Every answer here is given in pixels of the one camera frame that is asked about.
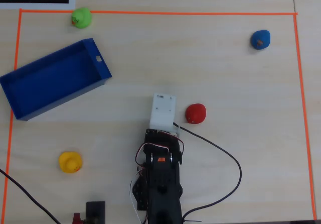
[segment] blue ball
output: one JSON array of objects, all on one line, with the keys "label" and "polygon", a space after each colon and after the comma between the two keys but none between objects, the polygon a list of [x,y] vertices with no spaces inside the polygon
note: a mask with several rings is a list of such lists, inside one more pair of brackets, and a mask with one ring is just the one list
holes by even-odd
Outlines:
[{"label": "blue ball", "polygon": [[254,32],[251,37],[251,45],[256,50],[262,50],[270,45],[271,35],[268,30]]}]

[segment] orange boundary line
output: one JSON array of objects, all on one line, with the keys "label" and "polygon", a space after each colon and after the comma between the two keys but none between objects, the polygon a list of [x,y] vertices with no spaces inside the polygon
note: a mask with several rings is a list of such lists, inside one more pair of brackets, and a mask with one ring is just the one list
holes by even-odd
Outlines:
[{"label": "orange boundary line", "polygon": [[304,86],[303,86],[303,77],[302,77],[302,66],[301,66],[301,57],[300,57],[299,37],[298,37],[298,33],[297,33],[296,15],[293,15],[293,23],[294,23],[294,34],[295,34],[297,64],[298,64],[298,68],[299,68],[302,108],[303,108],[305,141],[306,141],[306,152],[307,152],[307,164],[308,164],[308,168],[309,168],[311,205],[312,205],[313,219],[316,220],[316,208],[315,208],[315,199],[314,199],[314,184],[313,184],[313,172],[312,172],[312,161],[311,161],[311,149],[310,149],[310,140],[309,140],[309,129],[308,129],[308,125],[307,125]]},{"label": "orange boundary line", "polygon": [[[69,10],[60,11],[60,10],[23,10],[23,9],[19,9],[14,70],[16,70],[17,66],[18,66],[18,54],[19,54],[22,13],[72,13],[72,12],[73,11],[69,11]],[[296,54],[297,54],[297,63],[298,63],[298,70],[299,70],[302,108],[303,108],[306,151],[307,151],[307,160],[308,160],[308,169],[309,169],[311,205],[312,205],[313,219],[317,220],[315,199],[314,199],[314,184],[313,184],[313,173],[312,173],[312,163],[311,163],[311,150],[310,150],[310,141],[309,141],[309,134],[308,134],[308,124],[307,124],[305,96],[304,96],[304,87],[303,87],[301,57],[300,57],[297,22],[296,22],[297,13],[225,13],[225,12],[222,12],[222,13],[198,13],[198,12],[129,12],[129,11],[91,11],[91,12],[95,13],[95,14],[174,15],[174,16],[293,16]],[[13,122],[14,122],[14,113],[11,110],[9,137],[8,137],[8,150],[7,150],[7,164],[6,164],[6,173],[7,174],[9,173],[9,166],[10,166]],[[8,179],[5,178],[1,224],[5,223],[7,192],[8,192]]]},{"label": "orange boundary line", "polygon": [[[22,10],[25,13],[72,13],[71,10]],[[251,13],[251,12],[135,12],[135,11],[91,11],[94,14],[126,15],[172,15],[172,16],[294,16],[297,13]]]},{"label": "orange boundary line", "polygon": [[[20,42],[20,31],[21,31],[21,18],[22,18],[22,9],[19,9],[19,18],[18,18],[18,30],[17,30],[17,39],[16,39],[16,53],[15,53],[15,65],[14,70],[18,66],[18,53],[19,53],[19,42]],[[10,166],[10,154],[11,154],[11,140],[12,140],[12,129],[14,125],[14,112],[10,112],[10,126],[9,126],[9,136],[8,136],[8,150],[7,150],[7,163],[6,163],[6,174],[9,174]],[[4,187],[4,198],[2,203],[2,213],[1,213],[1,224],[5,223],[5,214],[6,214],[6,203],[7,203],[7,191],[8,191],[8,178],[5,178],[5,187]]]}]

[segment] light wood surface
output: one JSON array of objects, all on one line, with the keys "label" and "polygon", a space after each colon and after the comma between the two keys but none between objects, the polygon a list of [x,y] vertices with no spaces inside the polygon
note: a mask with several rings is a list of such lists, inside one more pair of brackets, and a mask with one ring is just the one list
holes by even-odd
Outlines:
[{"label": "light wood surface", "polygon": [[[4,75],[14,68],[16,34],[18,25],[17,11],[1,10],[0,24],[0,75]],[[0,168],[6,169],[8,135],[10,126],[10,106],[5,93],[0,87]],[[2,207],[2,199],[4,194],[5,179],[0,178],[0,206]]]},{"label": "light wood surface", "polygon": [[318,218],[321,215],[321,0],[295,0]]},{"label": "light wood surface", "polygon": [[[77,0],[77,5],[93,10],[293,12],[292,0]],[[0,39],[8,49],[1,49],[8,59],[0,66],[2,74],[14,64],[18,12],[12,15],[12,24],[8,20],[0,26],[8,35],[13,31],[8,44]],[[18,67],[93,37],[113,78],[29,122],[14,121],[10,167],[10,174],[62,223],[70,223],[73,212],[84,212],[90,200],[106,201],[106,223],[138,222],[128,188],[154,92],[178,97],[177,121],[183,121],[189,104],[203,103],[205,122],[185,127],[230,151],[243,168],[235,194],[189,219],[312,219],[292,16],[94,15],[84,30],[71,27],[69,20],[69,14],[23,14]],[[249,37],[261,29],[272,33],[272,42],[256,52]],[[2,103],[5,158],[10,107],[4,95]],[[188,134],[182,138],[185,212],[233,189],[238,169],[214,147]],[[58,168],[65,150],[84,157],[75,175]],[[6,223],[52,221],[10,183]]]}]

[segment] blue box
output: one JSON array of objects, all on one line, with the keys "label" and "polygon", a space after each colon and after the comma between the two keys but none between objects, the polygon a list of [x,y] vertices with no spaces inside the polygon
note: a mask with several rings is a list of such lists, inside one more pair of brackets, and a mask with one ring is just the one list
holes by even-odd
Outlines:
[{"label": "blue box", "polygon": [[17,120],[29,120],[111,78],[94,40],[84,39],[0,77]]}]

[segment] tray handle hole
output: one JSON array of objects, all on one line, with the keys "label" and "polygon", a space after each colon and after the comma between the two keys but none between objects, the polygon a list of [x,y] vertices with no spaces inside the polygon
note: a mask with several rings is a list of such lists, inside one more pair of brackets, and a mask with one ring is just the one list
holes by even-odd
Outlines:
[{"label": "tray handle hole", "polygon": [[96,56],[96,60],[97,60],[97,62],[101,62],[102,61],[100,56]]}]

